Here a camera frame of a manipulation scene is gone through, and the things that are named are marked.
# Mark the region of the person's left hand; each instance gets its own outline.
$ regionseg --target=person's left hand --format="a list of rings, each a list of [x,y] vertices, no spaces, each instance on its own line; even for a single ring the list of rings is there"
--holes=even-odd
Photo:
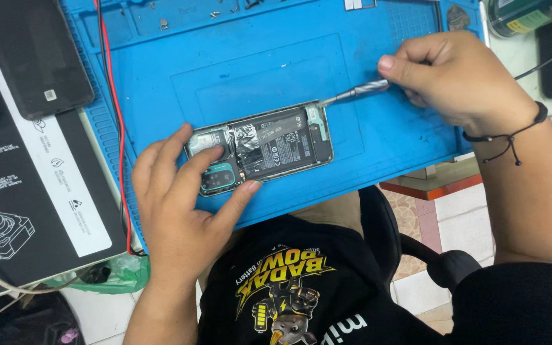
[[[223,153],[218,145],[196,154],[180,169],[176,159],[193,130],[188,123],[148,146],[137,158],[132,182],[150,253],[151,279],[194,284],[217,257],[261,183],[238,186],[216,215],[195,209],[201,175]]]

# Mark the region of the green plastic bag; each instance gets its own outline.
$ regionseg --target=green plastic bag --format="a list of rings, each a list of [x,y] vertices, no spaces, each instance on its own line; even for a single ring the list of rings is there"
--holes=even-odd
[[[110,259],[106,267],[111,269],[108,280],[101,284],[88,284],[78,279],[68,287],[82,291],[92,291],[99,294],[130,294],[141,290],[150,278],[149,257],[121,255]],[[75,278],[74,272],[69,272],[47,280],[44,284],[52,287],[60,286]]]

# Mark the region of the white floor tile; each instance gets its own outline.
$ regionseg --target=white floor tile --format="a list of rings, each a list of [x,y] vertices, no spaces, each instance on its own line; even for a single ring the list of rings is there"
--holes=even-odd
[[[395,293],[395,283],[392,282],[390,285],[389,285],[389,289],[391,291],[391,299],[397,303],[397,294]]]
[[[495,260],[495,257],[486,258],[486,259],[482,260],[481,262],[479,262],[479,264],[482,267],[493,266],[493,261],[494,260]]]
[[[137,301],[140,299],[140,295],[142,294],[143,291],[144,291],[144,288],[141,288],[140,290],[131,293],[131,296],[133,297],[133,300],[134,300],[136,303],[137,303]]]
[[[479,184],[436,199],[435,215],[440,222],[486,205],[485,187]]]
[[[122,345],[123,339],[125,339],[125,334],[121,333],[115,336],[112,336],[108,339],[104,339],[102,341],[94,342],[90,345]]]
[[[476,261],[494,255],[487,208],[477,209],[438,222],[442,250],[463,250]]]
[[[437,286],[427,271],[395,281],[397,303],[414,315],[450,302],[449,290]]]
[[[99,295],[74,288],[64,288],[61,292],[77,316],[87,344],[127,330],[135,306],[131,294]]]
[[[199,287],[199,280],[195,282],[195,305],[199,306],[199,300],[201,299],[201,288]]]

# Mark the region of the black string bracelet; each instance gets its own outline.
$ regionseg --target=black string bracelet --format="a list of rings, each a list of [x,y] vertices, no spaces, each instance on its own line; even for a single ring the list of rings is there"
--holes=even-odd
[[[540,102],[536,102],[536,104],[538,104],[538,108],[540,108],[540,111],[538,112],[538,115],[536,115],[536,117],[533,119],[533,123],[523,129],[519,129],[518,131],[512,133],[512,134],[500,134],[500,135],[496,135],[496,136],[480,136],[480,137],[474,137],[474,136],[469,136],[465,131],[463,133],[463,137],[465,140],[469,141],[469,142],[488,142],[488,141],[493,141],[493,139],[497,139],[499,137],[506,137],[507,140],[508,140],[508,146],[506,147],[506,149],[498,154],[497,156],[495,157],[491,157],[491,158],[487,158],[487,159],[484,159],[483,160],[483,163],[486,163],[488,161],[492,161],[496,158],[499,158],[501,157],[504,153],[506,153],[509,149],[512,149],[512,154],[515,156],[515,164],[517,166],[520,166],[521,164],[523,164],[522,161],[519,160],[519,157],[517,156],[517,152],[515,151],[515,135],[519,134],[520,132],[523,132],[524,130],[526,129],[530,129],[532,128],[533,126],[539,124],[539,123],[542,123],[544,122],[546,119],[547,119],[547,114],[548,114],[548,110],[547,110],[547,107],[545,107],[544,104],[540,103]]]

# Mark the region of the qr code sticker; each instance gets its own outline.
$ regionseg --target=qr code sticker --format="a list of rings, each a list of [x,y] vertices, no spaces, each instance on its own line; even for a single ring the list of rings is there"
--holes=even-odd
[[[44,96],[46,96],[46,100],[48,102],[57,99],[57,94],[55,93],[55,90],[44,91]]]

